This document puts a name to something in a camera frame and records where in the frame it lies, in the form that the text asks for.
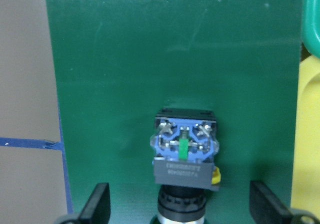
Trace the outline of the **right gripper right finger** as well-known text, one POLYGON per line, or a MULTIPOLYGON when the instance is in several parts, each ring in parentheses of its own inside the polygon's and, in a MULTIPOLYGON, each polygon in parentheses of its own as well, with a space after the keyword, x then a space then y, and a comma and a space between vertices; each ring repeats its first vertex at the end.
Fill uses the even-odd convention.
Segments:
POLYGON ((249 184, 249 211, 255 223, 295 223, 295 215, 262 181, 249 184))

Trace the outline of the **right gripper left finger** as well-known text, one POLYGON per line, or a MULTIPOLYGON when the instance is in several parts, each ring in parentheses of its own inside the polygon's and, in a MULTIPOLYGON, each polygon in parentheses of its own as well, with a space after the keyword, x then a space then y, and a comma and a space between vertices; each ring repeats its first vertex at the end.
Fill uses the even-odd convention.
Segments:
POLYGON ((108 223, 110 220, 109 183, 98 183, 92 191, 77 220, 79 223, 108 223))

